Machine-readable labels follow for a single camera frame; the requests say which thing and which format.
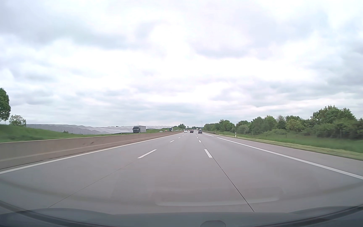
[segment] lane marking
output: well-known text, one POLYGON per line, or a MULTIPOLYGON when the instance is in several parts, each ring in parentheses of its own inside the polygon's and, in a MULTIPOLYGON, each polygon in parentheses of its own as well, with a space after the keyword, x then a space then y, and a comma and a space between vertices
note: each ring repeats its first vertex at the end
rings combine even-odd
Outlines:
POLYGON ((204 149, 204 150, 207 153, 208 157, 212 157, 211 154, 207 151, 207 149, 204 149))
POLYGON ((150 151, 150 152, 148 152, 148 153, 146 153, 146 154, 144 154, 144 155, 141 155, 140 157, 138 157, 138 158, 141 158, 141 157, 144 157, 144 156, 146 156, 146 155, 149 155, 150 153, 152 153, 152 152, 154 152, 154 151, 156 151, 156 149, 155 150, 152 150, 152 151, 150 151))
POLYGON ((337 172, 337 173, 342 173, 342 174, 345 174, 345 175, 348 175, 348 176, 355 177, 355 178, 363 180, 363 176, 360 176, 360 175, 357 175, 357 174, 354 174, 354 173, 345 172, 345 171, 342 171, 342 170, 339 170, 339 169, 335 169, 335 168, 331 168, 331 167, 328 167, 328 166, 320 165, 320 164, 317 164, 317 163, 314 163, 314 162, 305 161, 305 160, 302 160, 302 159, 299 159, 299 158, 296 158, 296 157, 291 157, 291 156, 280 154, 280 153, 277 153, 277 152, 271 152, 271 151, 268 151, 268 150, 265 150, 265 149, 249 146, 247 144, 238 143, 238 142, 227 140, 227 139, 224 139, 224 138, 221 138, 221 137, 218 137, 218 138, 229 141, 229 142, 232 142, 232 143, 237 143, 237 144, 240 144, 240 145, 243 145, 243 146, 246 146, 246 147, 251 147, 251 148, 254 148, 254 149, 258 149, 258 150, 261 150, 261 151, 264 151, 264 152, 269 152, 269 153, 272 153, 272 154, 276 154, 276 155, 279 155, 279 156, 282 156, 282 157, 287 157, 287 158, 290 158, 290 159, 293 159, 293 160, 296 160, 296 161, 308 163, 310 165, 318 166, 318 167, 325 168, 325 169, 328 169, 328 170, 331 170, 331 171, 334 171, 334 172, 337 172))
POLYGON ((96 153, 96 152, 102 152, 102 151, 106 151, 106 150, 110 150, 110 149, 115 149, 115 148, 118 148, 118 147, 125 147, 125 146, 133 145, 133 144, 136 144, 136 143, 151 141, 151 140, 154 140, 154 139, 149 139, 149 140, 139 141, 139 142, 135 142, 135 143, 124 144, 124 145, 117 146, 117 147, 109 147, 109 148, 105 148, 105 149, 102 149, 102 150, 77 154, 77 155, 73 155, 73 156, 69 156, 69 157, 62 157, 62 158, 50 160, 50 161, 47 161, 47 162, 39 162, 39 163, 31 164, 31 165, 28 165, 28 166, 22 166, 22 167, 18 167, 18 168, 13 168, 13 169, 9 169, 9 170, 0 171, 0 174, 9 173, 9 172, 13 172, 13 171, 16 171, 16 170, 21 170, 21 169, 26 169, 26 168, 30 168, 30 167, 33 167, 33 166, 39 166, 39 165, 43 165, 43 164, 50 163, 50 162, 57 162, 57 161, 72 158, 72 157, 78 157, 78 156, 92 154, 92 153, 96 153))

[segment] concrete road surface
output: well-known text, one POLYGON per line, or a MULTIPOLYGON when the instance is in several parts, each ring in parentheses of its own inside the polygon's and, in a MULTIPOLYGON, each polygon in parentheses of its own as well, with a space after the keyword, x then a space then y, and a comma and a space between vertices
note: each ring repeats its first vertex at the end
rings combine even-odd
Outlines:
POLYGON ((363 162, 179 133, 0 172, 0 214, 292 212, 363 204, 363 162))

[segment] semi-trailer truck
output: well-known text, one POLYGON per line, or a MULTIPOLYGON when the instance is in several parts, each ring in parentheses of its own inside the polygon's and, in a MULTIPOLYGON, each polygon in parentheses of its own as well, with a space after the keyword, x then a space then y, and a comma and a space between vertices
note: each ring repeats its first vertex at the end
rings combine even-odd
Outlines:
POLYGON ((133 133, 146 132, 146 126, 136 125, 132 128, 133 133))

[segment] asphalt road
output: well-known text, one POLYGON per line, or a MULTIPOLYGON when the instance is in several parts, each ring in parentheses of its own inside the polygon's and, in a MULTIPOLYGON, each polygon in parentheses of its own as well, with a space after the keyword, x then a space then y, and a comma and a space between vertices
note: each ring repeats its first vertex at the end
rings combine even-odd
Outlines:
POLYGON ((292 212, 363 204, 363 161, 179 133, 0 173, 0 214, 292 212))

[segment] concrete barrier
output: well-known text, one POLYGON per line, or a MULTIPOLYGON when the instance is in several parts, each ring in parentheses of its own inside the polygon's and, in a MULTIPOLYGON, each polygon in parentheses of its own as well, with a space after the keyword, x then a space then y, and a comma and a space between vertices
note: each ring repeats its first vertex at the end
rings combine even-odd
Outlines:
POLYGON ((118 136, 0 143, 0 169, 108 147, 116 147, 177 133, 180 132, 136 133, 118 136))

